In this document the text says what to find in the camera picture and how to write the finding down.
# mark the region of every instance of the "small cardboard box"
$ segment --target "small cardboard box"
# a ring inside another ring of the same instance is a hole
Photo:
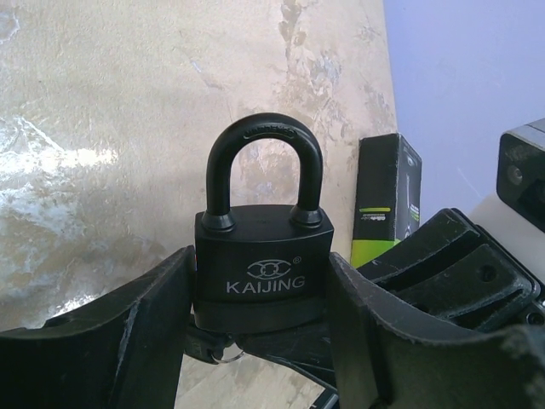
[[[422,160],[401,134],[359,141],[352,255],[361,267],[420,225]]]

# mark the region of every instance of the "robotic hand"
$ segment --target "robotic hand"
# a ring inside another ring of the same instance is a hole
[[[545,407],[545,119],[502,136],[497,195],[471,215],[444,209],[359,270],[331,253],[305,322],[199,328],[196,276],[188,246],[0,333],[0,407],[171,409],[183,354],[218,365],[233,343],[325,386],[314,408]]]

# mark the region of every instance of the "padlock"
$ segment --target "padlock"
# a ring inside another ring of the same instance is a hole
[[[297,204],[230,205],[232,162],[260,139],[295,149]],[[311,130],[278,113],[229,126],[206,168],[205,212],[195,216],[197,276],[193,308],[199,328],[234,334],[291,328],[324,313],[325,271],[333,225],[319,207],[324,163]]]

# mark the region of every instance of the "eye logo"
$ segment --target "eye logo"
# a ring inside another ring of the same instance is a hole
[[[277,279],[290,270],[291,263],[285,260],[260,260],[248,266],[247,274],[255,279]]]

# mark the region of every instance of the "scratched surface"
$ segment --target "scratched surface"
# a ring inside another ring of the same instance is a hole
[[[382,2],[0,0],[0,330],[37,327],[192,243],[215,138],[294,116],[324,152],[322,207],[349,255],[358,138],[396,128]],[[294,203],[296,156],[246,147],[235,205]],[[266,362],[186,360],[178,407],[306,407]]]

